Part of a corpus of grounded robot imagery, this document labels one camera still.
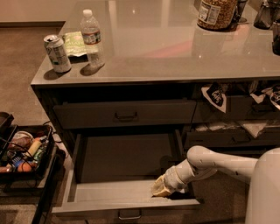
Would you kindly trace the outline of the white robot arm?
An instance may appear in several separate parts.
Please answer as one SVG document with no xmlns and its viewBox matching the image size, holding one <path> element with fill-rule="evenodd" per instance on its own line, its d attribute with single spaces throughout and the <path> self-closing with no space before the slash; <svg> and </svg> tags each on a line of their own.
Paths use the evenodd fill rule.
<svg viewBox="0 0 280 224">
<path fill-rule="evenodd" d="M 259 158 L 241 157 L 191 147 L 186 159 L 167 169 L 153 184 L 151 193 L 167 197 L 184 192 L 193 181 L 206 179 L 217 171 L 249 183 L 245 224 L 280 224 L 280 148 Z"/>
</svg>

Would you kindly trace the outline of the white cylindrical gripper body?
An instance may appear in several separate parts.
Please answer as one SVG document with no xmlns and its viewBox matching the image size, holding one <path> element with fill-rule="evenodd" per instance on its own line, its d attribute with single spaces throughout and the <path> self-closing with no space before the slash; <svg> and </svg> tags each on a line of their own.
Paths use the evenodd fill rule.
<svg viewBox="0 0 280 224">
<path fill-rule="evenodd" d="M 188 184 L 194 179 L 193 167 L 187 159 L 172 166 L 164 174 L 164 186 L 170 193 L 186 193 Z"/>
</svg>

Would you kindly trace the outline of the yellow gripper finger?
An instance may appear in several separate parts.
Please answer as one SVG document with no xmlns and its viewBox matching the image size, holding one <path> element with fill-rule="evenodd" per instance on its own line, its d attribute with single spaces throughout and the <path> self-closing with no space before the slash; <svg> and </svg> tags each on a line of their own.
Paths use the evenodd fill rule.
<svg viewBox="0 0 280 224">
<path fill-rule="evenodd" d="M 152 195 L 155 196 L 155 197 L 168 197 L 172 194 L 173 194 L 173 191 L 169 190 L 169 189 L 166 189 L 166 188 L 156 190 L 155 192 L 152 193 Z"/>
<path fill-rule="evenodd" d="M 161 175 L 152 185 L 151 187 L 151 193 L 155 192 L 156 190 L 164 189 L 165 187 L 165 182 L 164 182 L 164 175 Z"/>
</svg>

